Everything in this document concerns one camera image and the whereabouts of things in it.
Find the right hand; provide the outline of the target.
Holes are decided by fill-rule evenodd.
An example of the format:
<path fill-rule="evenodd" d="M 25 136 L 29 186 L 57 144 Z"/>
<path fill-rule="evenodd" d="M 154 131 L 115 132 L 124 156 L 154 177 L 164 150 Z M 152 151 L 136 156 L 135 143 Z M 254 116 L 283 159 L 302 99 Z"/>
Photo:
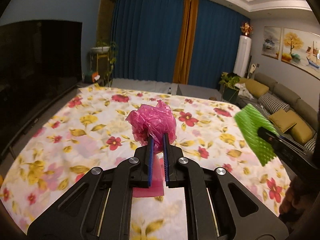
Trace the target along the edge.
<path fill-rule="evenodd" d="M 304 186 L 302 180 L 298 176 L 295 176 L 295 178 L 291 181 L 289 188 L 285 193 L 283 202 L 279 207 L 279 213 L 281 215 L 284 215 L 292 210 L 302 209 L 300 202 L 303 190 Z"/>

